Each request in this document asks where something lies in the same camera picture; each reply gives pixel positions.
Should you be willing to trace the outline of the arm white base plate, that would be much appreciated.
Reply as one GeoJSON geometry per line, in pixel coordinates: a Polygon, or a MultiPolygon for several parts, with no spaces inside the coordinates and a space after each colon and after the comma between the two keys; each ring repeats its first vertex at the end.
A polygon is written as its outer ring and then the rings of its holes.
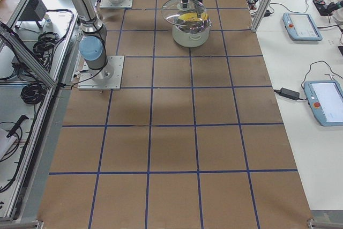
{"type": "Polygon", "coordinates": [[[101,0],[101,9],[130,9],[133,0],[101,0]]]}
{"type": "Polygon", "coordinates": [[[124,56],[107,56],[107,65],[98,71],[88,68],[84,61],[83,69],[88,70],[80,75],[81,82],[77,84],[79,90],[119,90],[121,88],[124,56]]]}

